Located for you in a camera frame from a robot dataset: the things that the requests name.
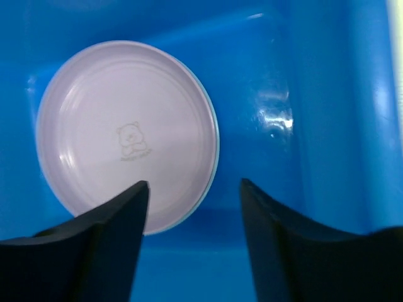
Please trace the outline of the purple plastic plate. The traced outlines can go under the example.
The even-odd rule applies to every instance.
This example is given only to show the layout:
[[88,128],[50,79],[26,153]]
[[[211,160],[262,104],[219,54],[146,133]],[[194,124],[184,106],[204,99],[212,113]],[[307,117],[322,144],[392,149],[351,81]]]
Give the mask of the purple plastic plate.
[[36,146],[55,197],[79,216],[141,180],[144,233],[165,232],[203,194],[215,151],[206,99],[178,59],[115,40],[73,55],[40,101]]

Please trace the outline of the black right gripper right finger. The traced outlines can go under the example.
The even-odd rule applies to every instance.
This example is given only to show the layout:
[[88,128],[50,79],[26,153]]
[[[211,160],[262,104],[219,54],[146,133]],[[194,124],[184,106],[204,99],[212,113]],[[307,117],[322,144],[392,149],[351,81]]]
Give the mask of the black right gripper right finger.
[[367,235],[318,223],[249,179],[242,220],[258,301],[401,301],[402,228]]

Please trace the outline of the light blue plastic plate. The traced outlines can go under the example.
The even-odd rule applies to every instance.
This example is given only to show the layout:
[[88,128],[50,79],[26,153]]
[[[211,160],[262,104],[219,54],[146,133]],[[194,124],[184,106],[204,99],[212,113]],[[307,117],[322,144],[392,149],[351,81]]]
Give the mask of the light blue plastic plate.
[[209,193],[209,190],[213,184],[213,181],[215,179],[216,173],[217,173],[217,167],[219,164],[219,158],[220,158],[220,130],[219,130],[219,123],[218,123],[218,119],[217,119],[217,114],[215,112],[215,108],[214,105],[212,103],[212,100],[207,92],[207,90],[205,89],[204,85],[202,84],[202,82],[199,80],[199,78],[195,75],[195,73],[186,65],[184,64],[182,61],[178,60],[178,62],[183,66],[184,69],[186,69],[190,75],[193,77],[193,79],[195,80],[195,82],[198,84],[199,88],[201,89],[205,99],[206,99],[206,103],[207,106],[209,108],[210,111],[210,116],[211,116],[211,127],[214,129],[214,140],[215,140],[215,151],[214,151],[214,156],[213,156],[213,166],[211,169],[211,173],[210,173],[210,178],[208,180],[207,185],[205,186],[205,189],[203,191],[203,194],[200,196],[200,198],[198,199],[198,201],[193,205],[193,207],[180,219],[178,220],[175,224],[172,224],[168,230],[177,227],[178,225],[180,225],[181,223],[183,223],[184,221],[186,221],[198,208],[199,206],[203,203],[203,201],[205,200],[206,196]]

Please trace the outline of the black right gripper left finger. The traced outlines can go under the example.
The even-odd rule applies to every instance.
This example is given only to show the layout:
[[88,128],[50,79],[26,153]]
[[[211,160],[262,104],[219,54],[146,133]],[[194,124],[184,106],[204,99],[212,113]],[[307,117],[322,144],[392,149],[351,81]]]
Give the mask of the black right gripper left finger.
[[148,204],[139,181],[63,224],[1,241],[1,301],[129,301]]

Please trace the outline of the blue plastic bin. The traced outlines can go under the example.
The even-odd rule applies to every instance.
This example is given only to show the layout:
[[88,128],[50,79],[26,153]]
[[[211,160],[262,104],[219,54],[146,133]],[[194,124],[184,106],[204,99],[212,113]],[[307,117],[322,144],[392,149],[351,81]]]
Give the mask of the blue plastic bin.
[[365,234],[402,224],[402,107],[388,1],[2,1],[1,238],[70,214],[39,168],[43,91],[72,55],[134,40],[187,65],[210,96],[220,160],[200,207],[144,238],[132,301],[255,301],[239,198]]

